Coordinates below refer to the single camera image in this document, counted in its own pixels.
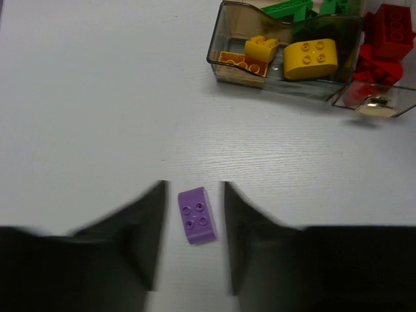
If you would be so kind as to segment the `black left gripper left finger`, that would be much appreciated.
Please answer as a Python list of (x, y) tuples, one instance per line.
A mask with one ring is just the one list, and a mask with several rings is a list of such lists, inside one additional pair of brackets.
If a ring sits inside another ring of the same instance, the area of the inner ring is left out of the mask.
[(1, 227), (2, 311), (143, 311), (168, 183), (66, 236)]

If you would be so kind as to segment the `yellow 2x4 lego brick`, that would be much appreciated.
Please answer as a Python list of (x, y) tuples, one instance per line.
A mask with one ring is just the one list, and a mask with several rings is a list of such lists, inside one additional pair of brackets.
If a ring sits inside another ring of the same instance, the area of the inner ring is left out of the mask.
[(269, 38), (257, 35), (246, 41), (244, 54), (251, 59), (270, 63), (276, 56), (280, 41), (277, 38)]

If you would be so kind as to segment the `green 2x2 lego brick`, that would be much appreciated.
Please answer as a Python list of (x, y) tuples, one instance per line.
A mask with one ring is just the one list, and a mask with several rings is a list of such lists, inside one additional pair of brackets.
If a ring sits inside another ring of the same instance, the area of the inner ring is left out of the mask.
[(311, 0), (291, 0), (266, 6), (261, 10), (274, 19), (280, 19), (293, 15), (302, 8), (312, 9), (313, 2)]

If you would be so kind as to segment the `green upside-down 2x3 lego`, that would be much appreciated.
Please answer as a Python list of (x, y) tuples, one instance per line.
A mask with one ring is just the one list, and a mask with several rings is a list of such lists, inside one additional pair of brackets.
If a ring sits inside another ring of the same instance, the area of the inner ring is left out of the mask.
[(317, 34), (317, 16), (294, 16), (293, 36), (315, 36)]

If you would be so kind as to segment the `yellow rounded lego brick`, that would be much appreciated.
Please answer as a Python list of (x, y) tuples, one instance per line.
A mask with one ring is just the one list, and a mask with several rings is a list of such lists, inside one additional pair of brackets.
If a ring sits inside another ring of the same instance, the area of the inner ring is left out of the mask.
[(283, 50), (283, 75), (289, 80), (325, 77), (338, 67), (336, 43), (329, 38), (293, 43)]

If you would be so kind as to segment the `red 2x4 lego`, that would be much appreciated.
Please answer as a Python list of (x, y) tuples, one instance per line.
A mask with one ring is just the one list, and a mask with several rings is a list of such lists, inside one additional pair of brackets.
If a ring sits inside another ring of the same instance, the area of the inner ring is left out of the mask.
[(376, 58), (402, 60), (414, 48), (409, 6), (382, 4), (373, 19), (372, 53)]

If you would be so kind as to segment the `red 2x2 lego brick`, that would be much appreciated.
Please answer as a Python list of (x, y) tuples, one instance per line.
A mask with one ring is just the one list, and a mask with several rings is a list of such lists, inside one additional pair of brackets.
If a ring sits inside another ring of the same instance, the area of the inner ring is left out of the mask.
[(376, 89), (372, 84), (353, 82), (344, 93), (343, 101), (345, 107), (354, 107), (363, 103), (369, 96), (372, 96)]

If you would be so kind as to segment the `yellow upside-down lego brick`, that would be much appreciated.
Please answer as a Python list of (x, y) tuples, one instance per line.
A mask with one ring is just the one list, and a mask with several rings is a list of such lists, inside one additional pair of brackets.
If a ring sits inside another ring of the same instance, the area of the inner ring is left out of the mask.
[(249, 72), (257, 74), (261, 77), (267, 76), (267, 62), (247, 57), (244, 54), (221, 51), (219, 61), (224, 64), (236, 65), (239, 68), (248, 70)]

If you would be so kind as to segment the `red curved lego brick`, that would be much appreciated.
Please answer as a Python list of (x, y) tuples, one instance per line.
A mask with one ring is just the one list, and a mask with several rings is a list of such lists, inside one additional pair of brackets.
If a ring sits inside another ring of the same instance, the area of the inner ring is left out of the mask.
[(357, 59), (353, 81), (393, 86), (403, 76), (404, 70), (399, 61), (374, 57), (370, 44), (360, 46)]

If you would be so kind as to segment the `purple sloped lego brick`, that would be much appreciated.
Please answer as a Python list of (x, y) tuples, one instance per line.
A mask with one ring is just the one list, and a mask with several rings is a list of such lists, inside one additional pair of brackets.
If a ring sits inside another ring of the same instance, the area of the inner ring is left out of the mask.
[(216, 225), (206, 189), (198, 187), (177, 195), (185, 236), (191, 245), (215, 241)]

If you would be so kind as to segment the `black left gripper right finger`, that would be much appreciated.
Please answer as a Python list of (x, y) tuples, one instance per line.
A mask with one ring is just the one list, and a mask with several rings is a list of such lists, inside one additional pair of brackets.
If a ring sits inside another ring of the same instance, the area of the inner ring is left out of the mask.
[(414, 311), (413, 226), (269, 219), (224, 183), (231, 293), (241, 311)]

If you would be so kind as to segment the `green upside-down 2x2 lego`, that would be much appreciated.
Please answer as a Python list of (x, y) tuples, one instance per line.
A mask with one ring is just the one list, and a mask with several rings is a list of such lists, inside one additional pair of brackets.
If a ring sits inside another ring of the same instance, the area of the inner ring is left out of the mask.
[(347, 15), (349, 11), (349, 0), (323, 0), (319, 15), (341, 14)]

